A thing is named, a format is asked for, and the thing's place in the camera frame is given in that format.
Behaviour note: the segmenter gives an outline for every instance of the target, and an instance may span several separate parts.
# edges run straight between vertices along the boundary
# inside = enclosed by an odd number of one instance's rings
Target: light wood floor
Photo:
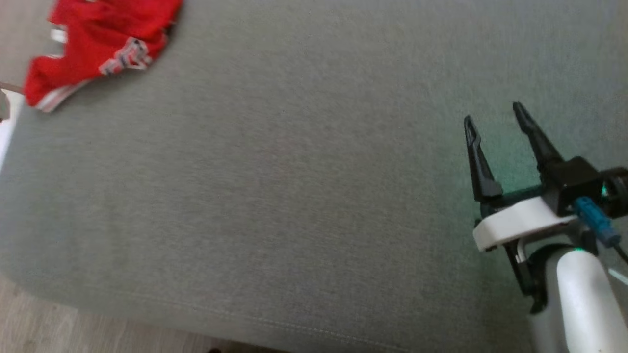
[[[275,352],[65,307],[36,298],[0,275],[1,353],[207,353],[211,348]]]

